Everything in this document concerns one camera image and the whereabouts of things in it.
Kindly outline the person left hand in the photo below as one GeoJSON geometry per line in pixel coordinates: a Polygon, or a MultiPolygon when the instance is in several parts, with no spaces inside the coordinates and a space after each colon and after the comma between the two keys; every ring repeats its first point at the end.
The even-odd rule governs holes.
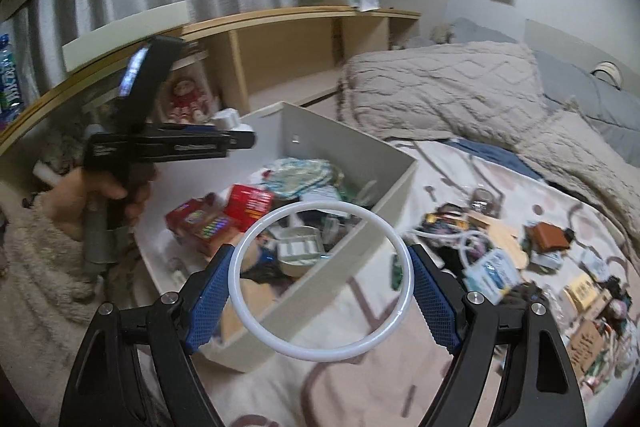
{"type": "Polygon", "coordinates": [[[87,172],[76,168],[58,181],[50,191],[40,195],[42,213],[51,220],[55,228],[74,241],[82,239],[82,216],[90,199],[103,196],[107,199],[125,199],[127,225],[135,225],[146,202],[151,197],[152,183],[138,185],[130,195],[126,188],[108,172],[87,172]]]}

